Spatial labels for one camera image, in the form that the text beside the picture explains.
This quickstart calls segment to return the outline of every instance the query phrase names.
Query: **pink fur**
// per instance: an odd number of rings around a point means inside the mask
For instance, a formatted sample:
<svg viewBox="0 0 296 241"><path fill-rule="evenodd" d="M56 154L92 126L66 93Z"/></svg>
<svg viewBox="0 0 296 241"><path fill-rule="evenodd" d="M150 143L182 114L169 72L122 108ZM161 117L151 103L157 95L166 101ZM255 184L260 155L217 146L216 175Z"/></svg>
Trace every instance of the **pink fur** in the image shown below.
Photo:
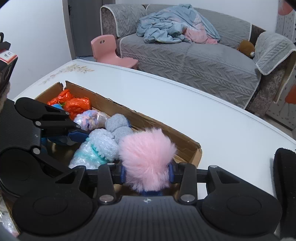
<svg viewBox="0 0 296 241"><path fill-rule="evenodd" d="M124 137L119 143L119 157L126 168L126 182L138 192L168 187L168 164L176 151L161 129Z"/></svg>

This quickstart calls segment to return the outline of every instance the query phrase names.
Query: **brown stuffed animal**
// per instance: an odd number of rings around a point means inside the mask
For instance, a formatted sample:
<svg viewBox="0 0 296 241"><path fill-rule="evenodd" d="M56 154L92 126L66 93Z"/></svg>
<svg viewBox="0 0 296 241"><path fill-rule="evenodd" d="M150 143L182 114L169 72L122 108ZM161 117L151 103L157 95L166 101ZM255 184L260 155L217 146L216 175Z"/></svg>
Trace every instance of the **brown stuffed animal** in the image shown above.
<svg viewBox="0 0 296 241"><path fill-rule="evenodd" d="M255 56L255 47L248 40L241 41L237 50L239 52L243 53L244 55L248 56L249 58L254 58L254 56Z"/></svg>

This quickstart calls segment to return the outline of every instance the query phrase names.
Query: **gray sofa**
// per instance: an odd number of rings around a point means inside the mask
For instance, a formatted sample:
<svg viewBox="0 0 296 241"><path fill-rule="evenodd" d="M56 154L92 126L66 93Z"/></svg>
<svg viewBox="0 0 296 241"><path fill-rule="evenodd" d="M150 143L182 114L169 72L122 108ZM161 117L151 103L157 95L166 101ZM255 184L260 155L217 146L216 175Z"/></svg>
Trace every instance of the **gray sofa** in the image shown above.
<svg viewBox="0 0 296 241"><path fill-rule="evenodd" d="M294 52L289 52L294 45L278 34L263 34L263 29L249 22L200 8L196 10L220 34L219 44L144 43L143 38L135 34L139 18L166 7L169 5L104 5L100 9L101 32L113 34L117 40L117 54L138 59L139 70L189 85L252 113L265 115L289 81L296 61ZM254 60L236 50L243 39L256 46ZM282 42L285 45L276 53L272 52Z"/></svg>

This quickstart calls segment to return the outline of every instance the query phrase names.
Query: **child's chair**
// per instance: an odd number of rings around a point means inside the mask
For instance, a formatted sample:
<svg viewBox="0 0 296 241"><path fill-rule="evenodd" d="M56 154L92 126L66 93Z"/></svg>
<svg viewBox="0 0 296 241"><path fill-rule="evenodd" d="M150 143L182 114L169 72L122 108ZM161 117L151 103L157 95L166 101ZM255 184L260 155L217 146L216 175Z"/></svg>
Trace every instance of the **child's chair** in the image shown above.
<svg viewBox="0 0 296 241"><path fill-rule="evenodd" d="M133 58L120 58L116 55L116 41L111 34L101 35L91 41L94 58L97 62L113 64L126 68L137 68L138 60Z"/></svg>

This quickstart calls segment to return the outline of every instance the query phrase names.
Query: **white label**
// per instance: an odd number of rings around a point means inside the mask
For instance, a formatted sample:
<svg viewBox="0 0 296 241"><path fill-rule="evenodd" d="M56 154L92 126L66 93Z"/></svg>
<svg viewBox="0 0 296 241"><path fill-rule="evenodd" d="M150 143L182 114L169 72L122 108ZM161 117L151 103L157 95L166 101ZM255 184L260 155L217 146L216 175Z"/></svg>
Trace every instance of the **white label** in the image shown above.
<svg viewBox="0 0 296 241"><path fill-rule="evenodd" d="M0 52L0 60L4 61L5 63L9 64L17 55L9 50L3 50Z"/></svg>

